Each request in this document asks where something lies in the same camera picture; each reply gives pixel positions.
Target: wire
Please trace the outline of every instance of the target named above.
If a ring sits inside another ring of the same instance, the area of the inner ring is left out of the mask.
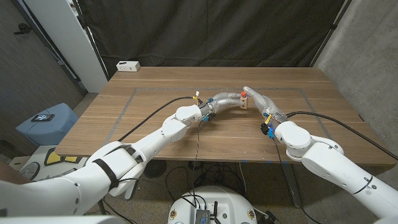
[[[206,102],[203,106],[199,107],[199,109],[204,108],[209,102]]]
[[[191,196],[193,196],[193,195],[184,195],[184,196],[181,196],[181,198],[186,198],[186,197],[191,197]],[[202,196],[200,196],[200,195],[195,195],[196,197],[200,197],[202,200],[203,200],[203,202],[205,203],[205,210],[207,209],[207,203],[206,203],[206,200],[202,197]]]
[[[272,138],[272,140],[274,141],[274,144],[275,144],[275,147],[276,147],[276,151],[278,152],[278,157],[279,157],[280,166],[281,166],[282,171],[283,171],[282,160],[280,159],[280,154],[279,154],[278,145],[276,144],[275,138]],[[303,208],[300,204],[299,204],[299,206],[300,206],[301,210],[303,210],[304,214],[305,214],[307,217],[309,217],[309,218],[310,218],[312,221],[314,221],[315,223],[321,224],[320,222],[318,222],[318,221],[316,221],[315,219],[313,219],[307,212],[305,212],[305,211],[304,211],[304,208]]]
[[[195,200],[197,200],[196,199],[196,197],[195,197],[195,180],[194,180],[194,178],[193,178],[193,175],[194,175],[194,171],[195,171],[195,165],[196,165],[196,163],[197,163],[197,159],[198,159],[198,150],[199,150],[199,128],[200,128],[200,125],[201,125],[201,123],[202,123],[203,121],[200,121],[200,123],[199,123],[199,125],[198,125],[198,144],[197,144],[197,154],[196,154],[196,156],[195,156],[195,162],[193,162],[193,169],[192,169],[192,186],[193,186],[193,188],[192,188],[192,191],[193,191],[193,201],[195,202],[195,208],[196,208],[196,201]]]
[[[394,155],[392,152],[390,152],[390,151],[388,151],[387,149],[383,148],[383,147],[380,146],[378,143],[372,141],[372,139],[369,139],[369,138],[366,137],[365,135],[363,135],[363,134],[361,134],[361,133],[355,131],[353,128],[349,127],[347,124],[345,124],[345,123],[343,123],[343,122],[341,122],[341,121],[338,121],[338,120],[335,119],[335,118],[331,118],[331,117],[329,117],[329,116],[325,116],[325,115],[322,115],[322,114],[317,114],[317,113],[312,113],[312,112],[306,112],[306,111],[291,112],[291,113],[288,113],[286,116],[289,118],[289,117],[294,116],[294,115],[296,115],[296,114],[313,115],[313,116],[318,116],[318,117],[321,117],[321,118],[328,119],[328,120],[330,120],[330,121],[334,121],[334,122],[340,124],[341,126],[343,126],[344,128],[346,128],[346,129],[352,131],[353,133],[355,133],[355,134],[358,135],[359,137],[361,137],[361,138],[367,140],[367,142],[370,142],[373,146],[376,146],[377,148],[379,148],[380,150],[382,150],[383,152],[385,152],[386,154],[388,154],[389,156],[393,157],[395,160],[398,161],[398,156]]]
[[[304,213],[307,217],[309,217],[312,221],[314,221],[316,224],[322,224],[322,223],[316,221],[315,219],[313,219],[309,214],[307,214],[307,212],[305,212],[305,210],[304,210],[303,207],[300,206],[300,208],[301,208],[301,210],[303,211],[303,213]]]
[[[170,170],[169,173],[166,175],[166,178],[165,178],[164,181],[165,181],[165,184],[166,184],[166,189],[169,192],[169,195],[171,196],[171,198],[173,199],[173,202],[175,202],[175,198],[173,197],[171,191],[169,190],[169,186],[167,185],[167,178],[172,173],[172,171],[176,170],[176,169],[184,169],[185,170],[185,177],[186,177],[186,180],[187,180],[187,186],[188,186],[188,189],[191,189],[191,186],[189,186],[189,183],[188,183],[188,170],[187,170],[187,168],[185,168],[185,167],[176,167],[176,168]]]
[[[126,218],[125,216],[121,215],[119,212],[117,212],[115,209],[113,209],[112,206],[110,206],[106,201],[105,201],[105,197],[102,198],[102,201],[112,210],[112,212],[114,212],[115,214],[119,215],[120,217],[124,218],[127,222],[131,223],[131,224],[137,224],[134,220],[130,220],[128,218]]]
[[[246,181],[244,180],[241,163],[239,163],[239,168],[241,169],[241,174],[242,174],[242,178],[243,178],[244,193],[246,194],[246,196],[248,196],[248,192],[247,192],[247,188],[246,188]]]
[[[159,112],[161,109],[165,108],[167,105],[173,103],[174,101],[177,100],[182,100],[182,99],[192,99],[192,96],[183,96],[183,97],[179,97],[176,98],[174,100],[171,100],[170,102],[166,103],[165,105],[161,106],[159,109],[155,110],[152,114],[150,114],[147,118],[145,118],[143,121],[141,121],[141,123],[139,123],[136,127],[134,127],[133,129],[131,129],[128,133],[126,133],[123,137],[121,137],[118,141],[123,141],[123,139],[125,139],[127,136],[129,136],[133,131],[135,131],[137,128],[139,128],[141,125],[143,125],[149,118],[151,118],[153,115],[155,115],[157,112]]]
[[[84,215],[94,215],[94,213],[97,213],[97,212],[100,212],[100,210],[96,210],[96,211],[94,211],[94,212],[86,212]],[[105,210],[105,213],[107,214],[107,215],[112,215],[109,211],[107,211],[107,210]]]
[[[257,211],[257,212],[259,212],[259,213],[261,213],[261,214],[263,214],[263,215],[266,215],[266,216],[268,216],[265,212],[262,212],[262,211],[260,211],[259,209],[257,209],[257,208],[254,208],[253,207],[253,209],[255,210],[255,211]]]

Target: electrical cord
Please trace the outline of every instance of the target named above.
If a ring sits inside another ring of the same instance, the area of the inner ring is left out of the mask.
[[[195,180],[193,179],[193,176],[194,176],[194,172],[195,172],[195,166],[196,166],[196,163],[197,163],[197,159],[198,159],[198,150],[199,150],[199,128],[200,128],[200,125],[201,125],[201,123],[202,123],[203,121],[200,121],[200,123],[199,123],[199,125],[198,125],[198,144],[197,144],[197,154],[196,154],[196,156],[195,156],[195,162],[193,162],[193,169],[192,169],[192,186],[193,186],[193,188],[192,188],[192,191],[193,191],[193,201],[195,202],[195,208],[196,208],[196,197],[195,197]]]
[[[398,156],[394,155],[392,152],[388,151],[387,149],[385,149],[384,147],[380,146],[378,143],[374,142],[372,139],[369,139],[368,137],[366,137],[365,135],[357,132],[356,130],[354,130],[353,128],[349,127],[347,124],[338,121],[335,118],[331,118],[329,116],[325,116],[322,114],[317,114],[317,113],[312,113],[312,112],[306,112],[306,111],[297,111],[297,112],[291,112],[288,113],[286,116],[289,118],[291,116],[294,116],[296,114],[307,114],[307,115],[312,115],[312,116],[318,116],[320,118],[325,118],[328,119],[330,121],[336,122],[338,124],[340,124],[341,126],[343,126],[344,128],[350,130],[351,132],[355,133],[356,135],[358,135],[359,137],[365,139],[367,142],[371,143],[373,146],[376,146],[377,148],[379,148],[380,150],[382,150],[383,152],[385,152],[386,154],[388,154],[389,156],[393,157],[395,160],[398,161]]]
[[[141,125],[143,125],[149,118],[151,118],[153,115],[155,115],[157,112],[159,112],[161,109],[165,108],[167,105],[173,103],[174,101],[177,100],[182,100],[182,99],[193,99],[194,97],[192,96],[183,96],[183,97],[178,97],[174,100],[169,101],[165,105],[161,106],[159,109],[155,110],[152,114],[150,114],[147,118],[145,118],[141,123],[139,123],[136,127],[131,129],[128,133],[126,133],[123,137],[121,137],[118,141],[123,141],[127,136],[129,136],[131,133],[133,133],[137,128],[139,128]]]
[[[166,184],[166,188],[167,188],[167,191],[169,192],[170,197],[173,199],[173,202],[175,202],[175,198],[173,197],[171,191],[169,190],[169,186],[168,186],[168,184],[167,184],[167,178],[168,178],[169,175],[170,175],[174,170],[176,170],[176,169],[184,169],[184,170],[185,170],[185,178],[186,178],[186,180],[187,180],[187,186],[188,186],[188,189],[191,189],[191,186],[189,186],[189,182],[188,182],[188,170],[187,170],[187,168],[181,167],[181,166],[180,166],[180,167],[176,167],[176,168],[170,170],[169,173],[167,173],[167,175],[166,175],[165,184]]]
[[[105,205],[107,205],[112,212],[114,212],[115,214],[119,215],[120,217],[124,218],[127,222],[131,223],[131,224],[137,224],[134,220],[130,220],[128,218],[126,218],[125,216],[121,215],[119,212],[117,212],[112,206],[110,206],[106,201],[105,201],[105,197],[102,198],[102,201],[105,203]]]
[[[279,148],[278,145],[276,144],[275,138],[272,138],[272,140],[274,141],[275,147],[276,147],[276,151],[278,152],[278,157],[279,157],[279,162],[280,162],[280,167],[282,168],[283,171],[283,167],[282,167],[282,159],[280,159],[280,154],[279,154]],[[309,217],[312,221],[314,221],[316,224],[321,224],[320,222],[316,221],[315,219],[313,219],[307,212],[305,212],[304,208],[299,205],[301,210],[303,210],[304,214]]]
[[[241,169],[241,174],[242,174],[242,178],[243,178],[244,193],[246,194],[246,196],[248,196],[248,191],[247,191],[247,188],[246,188],[246,181],[244,180],[244,176],[243,176],[243,171],[242,171],[241,163],[239,163],[239,168]]]

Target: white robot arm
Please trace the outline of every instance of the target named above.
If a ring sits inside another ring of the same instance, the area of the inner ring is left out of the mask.
[[[270,117],[275,138],[287,146],[286,154],[301,162],[309,171],[345,189],[379,218],[398,215],[398,191],[369,174],[344,156],[339,144],[331,139],[312,136],[288,121],[286,115],[266,96],[249,87],[261,114]]]
[[[134,179],[167,144],[180,140],[192,122],[214,117],[227,106],[243,105],[239,97],[222,93],[207,103],[180,107],[158,130],[132,144],[103,146],[71,174],[24,185],[0,181],[0,217],[82,215],[107,193],[117,196],[126,191],[129,198]]]

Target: black cable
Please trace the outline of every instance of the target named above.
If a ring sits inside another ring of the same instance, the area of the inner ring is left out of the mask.
[[[99,207],[100,214],[101,215],[105,215],[106,214],[106,210],[105,210],[104,203],[103,203],[102,200],[98,201],[98,207]]]
[[[184,169],[184,170],[185,170],[185,177],[186,177],[186,180],[187,180],[188,190],[191,189],[191,186],[189,186],[189,182],[188,182],[188,170],[187,170],[187,168],[185,168],[185,167],[176,167],[176,168],[170,170],[169,173],[167,173],[166,178],[165,178],[164,181],[165,181],[165,184],[166,184],[166,189],[167,189],[167,191],[169,192],[169,195],[171,196],[171,198],[173,199],[173,202],[175,202],[175,199],[174,199],[172,193],[171,193],[170,190],[169,190],[169,186],[167,185],[167,178],[169,177],[169,175],[171,174],[171,172],[172,172],[173,170],[176,170],[176,169]]]
[[[206,102],[203,106],[199,107],[199,109],[204,108],[207,104],[208,104],[208,102]]]
[[[282,167],[282,159],[280,159],[280,154],[279,154],[278,145],[276,144],[276,141],[275,141],[274,138],[272,138],[272,140],[274,141],[274,144],[275,144],[275,147],[276,147],[276,151],[278,152],[280,167],[282,168],[282,172],[283,172],[283,169],[284,169],[284,168]],[[301,210],[303,210],[304,214],[305,214],[307,217],[309,217],[309,218],[310,218],[312,221],[314,221],[315,223],[321,224],[320,222],[318,222],[318,221],[316,221],[315,219],[313,219],[307,212],[305,212],[304,208],[303,208],[301,205],[299,205],[299,206],[300,206]]]
[[[316,224],[322,224],[322,223],[316,221],[315,219],[313,219],[307,212],[305,212],[305,210],[304,210],[303,207],[300,206],[300,208],[301,208],[301,210],[303,211],[303,213],[304,213],[307,217],[309,217],[312,221],[314,221]]]
[[[185,197],[191,197],[191,196],[193,196],[193,195],[184,195],[184,196],[181,196],[181,197],[183,197],[183,198],[185,198]],[[205,210],[207,209],[207,203],[206,203],[206,200],[202,197],[202,196],[200,196],[200,195],[195,195],[195,196],[197,196],[197,197],[200,197],[202,200],[203,200],[203,202],[205,203]]]
[[[198,125],[197,154],[196,154],[196,156],[195,156],[195,162],[193,163],[193,169],[192,169],[192,187],[193,187],[193,188],[192,188],[192,191],[193,191],[193,201],[195,202],[195,205],[196,205],[196,201],[195,201],[195,200],[197,200],[197,199],[195,198],[195,180],[194,180],[193,176],[194,176],[194,171],[195,171],[195,165],[196,165],[197,159],[198,159],[198,150],[199,150],[199,128],[200,128],[201,123],[202,123],[202,121],[200,121],[200,123],[199,123],[199,125]]]
[[[119,212],[117,212],[115,209],[113,209],[112,206],[110,206],[106,201],[105,201],[105,197],[102,198],[102,201],[112,210],[112,212],[114,212],[115,214],[119,215],[120,217],[124,218],[127,222],[131,223],[131,224],[137,224],[134,220],[130,220],[128,218],[126,218],[125,216],[121,215]]]
[[[192,96],[183,96],[183,97],[179,97],[179,98],[176,98],[174,100],[171,100],[170,102],[168,102],[165,105],[161,106],[159,109],[155,110],[152,114],[150,114],[147,118],[145,118],[143,121],[141,121],[141,123],[139,123],[136,127],[131,129],[127,134],[125,134],[123,137],[121,137],[118,141],[123,141],[123,139],[125,139],[127,136],[129,136],[133,131],[135,131],[137,128],[139,128],[141,125],[143,125],[149,118],[151,118],[153,115],[155,115],[161,109],[165,108],[167,105],[169,105],[169,104],[171,104],[171,103],[173,103],[174,101],[177,101],[177,100],[192,99],[192,98],[193,98]]]
[[[338,120],[335,119],[335,118],[331,118],[331,117],[329,117],[329,116],[325,116],[325,115],[322,115],[322,114],[317,114],[317,113],[312,113],[312,112],[306,112],[306,111],[291,112],[291,113],[288,113],[286,116],[289,118],[289,117],[294,116],[294,115],[296,115],[296,114],[307,114],[307,115],[312,115],[312,116],[318,116],[318,117],[321,117],[321,118],[328,119],[328,120],[330,120],[330,121],[334,121],[334,122],[340,124],[341,126],[343,126],[344,128],[346,128],[346,129],[352,131],[353,133],[355,133],[355,134],[358,135],[359,137],[361,137],[361,138],[367,140],[367,142],[371,143],[373,146],[376,146],[377,148],[379,148],[380,150],[382,150],[383,152],[385,152],[387,155],[393,157],[395,160],[398,161],[398,156],[394,155],[392,152],[390,152],[390,151],[388,151],[387,149],[383,148],[383,147],[380,146],[378,143],[374,142],[372,139],[369,139],[369,138],[366,137],[365,135],[363,135],[363,134],[361,134],[361,133],[355,131],[353,128],[349,127],[347,124],[345,124],[345,123],[343,123],[343,122],[341,122],[341,121],[338,121]]]

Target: black backdrop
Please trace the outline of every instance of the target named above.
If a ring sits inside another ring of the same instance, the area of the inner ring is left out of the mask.
[[[344,0],[80,0],[109,75],[142,66],[307,67]]]

